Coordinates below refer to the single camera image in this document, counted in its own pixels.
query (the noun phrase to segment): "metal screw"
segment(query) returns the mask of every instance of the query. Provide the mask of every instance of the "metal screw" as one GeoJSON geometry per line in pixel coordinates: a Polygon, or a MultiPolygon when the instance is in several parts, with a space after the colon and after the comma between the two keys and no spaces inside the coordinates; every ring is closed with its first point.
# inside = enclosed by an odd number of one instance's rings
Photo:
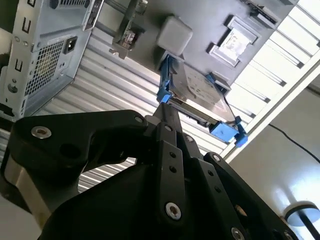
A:
{"type": "Polygon", "coordinates": [[[244,235],[242,234],[242,232],[238,228],[236,228],[236,227],[231,228],[231,233],[232,233],[232,236],[234,239],[245,240],[244,235]]]}
{"type": "Polygon", "coordinates": [[[284,232],[284,235],[288,240],[294,240],[293,237],[287,231],[284,232]]]}
{"type": "Polygon", "coordinates": [[[174,204],[173,202],[168,202],[165,205],[166,214],[172,218],[173,220],[178,221],[181,218],[181,210],[180,208],[174,204]]]}
{"type": "Polygon", "coordinates": [[[141,117],[139,117],[139,116],[136,116],[134,119],[135,119],[136,121],[138,121],[139,123],[142,123],[142,122],[143,122],[143,120],[142,120],[141,117]]]}
{"type": "Polygon", "coordinates": [[[31,134],[38,139],[47,139],[52,135],[50,129],[45,126],[35,126],[32,128],[31,134]]]}
{"type": "Polygon", "coordinates": [[[193,141],[194,141],[194,139],[192,138],[192,137],[190,137],[190,136],[186,136],[186,139],[188,140],[188,142],[190,142],[190,143],[192,143],[193,141]]]}
{"type": "Polygon", "coordinates": [[[220,162],[220,158],[216,155],[213,154],[213,158],[217,161],[217,162],[220,162]]]}
{"type": "Polygon", "coordinates": [[[165,125],[164,128],[167,129],[167,130],[170,131],[170,132],[172,131],[172,128],[169,127],[168,125],[165,125]]]}

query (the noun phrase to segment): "blue plastic bracket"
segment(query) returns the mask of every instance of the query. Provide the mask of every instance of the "blue plastic bracket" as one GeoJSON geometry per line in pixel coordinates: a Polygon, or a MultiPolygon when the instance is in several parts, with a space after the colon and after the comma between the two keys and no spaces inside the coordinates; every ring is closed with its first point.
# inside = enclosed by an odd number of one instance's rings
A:
{"type": "Polygon", "coordinates": [[[210,125],[209,132],[211,135],[224,141],[225,143],[230,142],[230,140],[238,134],[237,129],[222,121],[215,125],[210,125]]]}
{"type": "Polygon", "coordinates": [[[235,117],[235,124],[238,127],[238,134],[235,135],[235,146],[237,148],[242,147],[246,142],[248,142],[248,135],[244,127],[241,125],[241,117],[236,116],[235,117]]]}
{"type": "Polygon", "coordinates": [[[172,59],[168,55],[163,60],[160,67],[160,72],[161,72],[160,86],[159,86],[159,91],[156,94],[156,100],[159,103],[167,103],[172,96],[172,94],[168,91],[168,86],[171,80],[171,73],[170,73],[171,64],[172,64],[172,59]]]}

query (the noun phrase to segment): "black cable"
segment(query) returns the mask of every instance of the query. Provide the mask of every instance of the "black cable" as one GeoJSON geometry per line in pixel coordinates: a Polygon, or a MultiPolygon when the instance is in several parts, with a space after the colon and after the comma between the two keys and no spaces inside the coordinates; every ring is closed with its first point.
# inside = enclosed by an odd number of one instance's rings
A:
{"type": "Polygon", "coordinates": [[[309,154],[311,157],[313,157],[319,164],[320,164],[320,159],[317,158],[312,152],[310,152],[308,149],[306,149],[304,146],[301,146],[299,143],[297,143],[295,140],[293,140],[291,137],[289,137],[283,130],[281,130],[280,128],[269,124],[270,127],[278,130],[280,133],[282,133],[290,142],[294,143],[295,145],[297,145],[299,148],[301,148],[303,151],[305,151],[307,154],[309,154]]]}

